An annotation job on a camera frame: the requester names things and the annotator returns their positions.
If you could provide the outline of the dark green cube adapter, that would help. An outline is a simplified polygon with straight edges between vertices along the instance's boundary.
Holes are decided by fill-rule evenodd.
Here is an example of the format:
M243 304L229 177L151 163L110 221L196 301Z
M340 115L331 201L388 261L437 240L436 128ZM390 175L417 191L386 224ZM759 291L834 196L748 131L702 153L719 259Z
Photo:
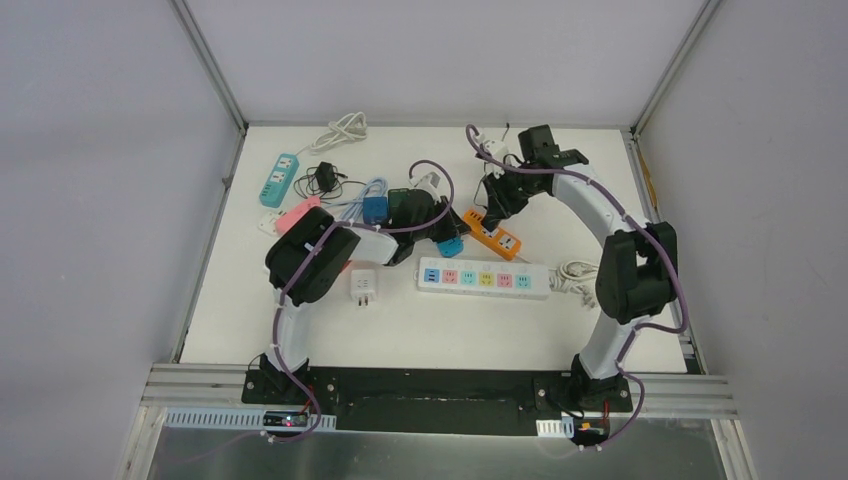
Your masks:
M388 214L394 216L404 199L408 196L408 188L389 189L387 191Z

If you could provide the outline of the blue cube adapter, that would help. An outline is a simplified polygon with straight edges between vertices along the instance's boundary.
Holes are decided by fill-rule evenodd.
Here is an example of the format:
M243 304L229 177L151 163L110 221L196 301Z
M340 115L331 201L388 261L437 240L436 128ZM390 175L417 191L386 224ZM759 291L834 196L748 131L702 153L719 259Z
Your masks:
M386 196L368 196L362 200L362 220L367 225L379 225L389 218Z

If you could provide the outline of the white cube adapter bear print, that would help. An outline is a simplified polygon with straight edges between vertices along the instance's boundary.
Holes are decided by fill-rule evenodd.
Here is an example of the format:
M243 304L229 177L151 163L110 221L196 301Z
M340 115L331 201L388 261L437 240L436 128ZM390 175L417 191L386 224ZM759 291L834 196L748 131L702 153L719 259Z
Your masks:
M358 307L368 307L376 300L377 272L374 269L354 269L350 281L350 296Z

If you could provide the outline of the white long power strip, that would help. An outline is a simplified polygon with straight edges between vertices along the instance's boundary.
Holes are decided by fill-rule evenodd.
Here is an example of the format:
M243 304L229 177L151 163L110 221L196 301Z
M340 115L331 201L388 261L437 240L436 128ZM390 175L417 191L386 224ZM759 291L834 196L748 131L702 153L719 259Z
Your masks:
M574 294L583 307L597 306L598 267L573 260L549 267L537 263L423 257L416 272L422 292L521 300L545 300L553 293Z

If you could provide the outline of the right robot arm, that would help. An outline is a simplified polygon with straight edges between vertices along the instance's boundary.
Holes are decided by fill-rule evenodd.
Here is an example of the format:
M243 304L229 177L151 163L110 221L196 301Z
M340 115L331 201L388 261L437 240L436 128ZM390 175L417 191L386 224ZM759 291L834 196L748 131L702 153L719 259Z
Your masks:
M667 304L684 300L675 229L629 214L599 180L588 158L577 149L561 149L547 125L519 133L517 165L509 164L509 155L475 126L467 125L465 132L476 157L499 169L483 182L484 229L495 229L521 212L530 198L546 193L569 207L602 248L595 277L599 318L588 343L573 358L568 378L547 388L546 401L575 414L628 399L623 361L638 332L668 332L652 319Z

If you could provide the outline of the orange power strip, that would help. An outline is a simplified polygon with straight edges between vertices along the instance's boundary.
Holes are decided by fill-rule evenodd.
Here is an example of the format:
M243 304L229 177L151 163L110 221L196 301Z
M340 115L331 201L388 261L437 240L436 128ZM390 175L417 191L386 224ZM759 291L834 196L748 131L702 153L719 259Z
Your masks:
M482 225L484 214L473 208L463 215L463 221L470 227L471 237L506 261L513 261L519 254L522 242L501 227L487 230Z

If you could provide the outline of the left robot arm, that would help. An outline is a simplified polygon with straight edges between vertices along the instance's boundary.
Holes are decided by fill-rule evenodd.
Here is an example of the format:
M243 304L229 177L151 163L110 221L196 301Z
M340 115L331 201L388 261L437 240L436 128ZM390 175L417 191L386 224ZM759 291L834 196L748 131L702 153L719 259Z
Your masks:
M368 197L360 219L337 219L312 201L282 218L287 226L264 260L277 310L259 369L269 394L286 405L297 402L308 385L300 372L309 357L303 338L309 330L308 307L329 292L350 263L396 266L422 240L433 242L442 256L454 257L471 230L448 197L435 198L422 189Z

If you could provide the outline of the light blue square adapter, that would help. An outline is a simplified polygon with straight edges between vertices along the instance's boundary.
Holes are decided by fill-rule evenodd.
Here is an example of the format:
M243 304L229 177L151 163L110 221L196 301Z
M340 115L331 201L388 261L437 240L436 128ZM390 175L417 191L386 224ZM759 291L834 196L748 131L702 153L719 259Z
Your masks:
M440 255L444 258L453 258L464 250L464 242L461 237L453 237L436 243Z

